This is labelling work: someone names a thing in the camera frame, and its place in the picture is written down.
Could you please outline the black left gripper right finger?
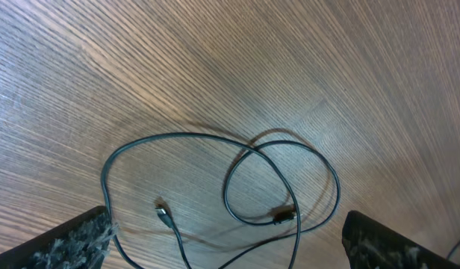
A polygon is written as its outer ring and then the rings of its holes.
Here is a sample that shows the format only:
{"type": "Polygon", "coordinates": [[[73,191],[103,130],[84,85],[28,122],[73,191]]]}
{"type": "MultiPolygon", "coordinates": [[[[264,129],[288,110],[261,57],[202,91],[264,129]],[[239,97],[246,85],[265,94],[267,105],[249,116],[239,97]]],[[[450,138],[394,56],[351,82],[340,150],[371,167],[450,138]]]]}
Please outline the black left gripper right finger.
{"type": "Polygon", "coordinates": [[[460,269],[359,211],[350,211],[342,244],[351,269],[460,269]]]}

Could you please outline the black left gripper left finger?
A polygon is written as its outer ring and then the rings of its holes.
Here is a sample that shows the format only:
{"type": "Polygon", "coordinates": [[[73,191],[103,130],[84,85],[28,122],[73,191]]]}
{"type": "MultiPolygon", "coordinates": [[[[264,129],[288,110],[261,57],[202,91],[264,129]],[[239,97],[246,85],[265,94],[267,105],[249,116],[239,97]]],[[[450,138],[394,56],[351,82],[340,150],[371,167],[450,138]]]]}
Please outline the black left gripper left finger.
{"type": "Polygon", "coordinates": [[[100,269],[116,230],[99,205],[0,254],[0,268],[100,269]]]}

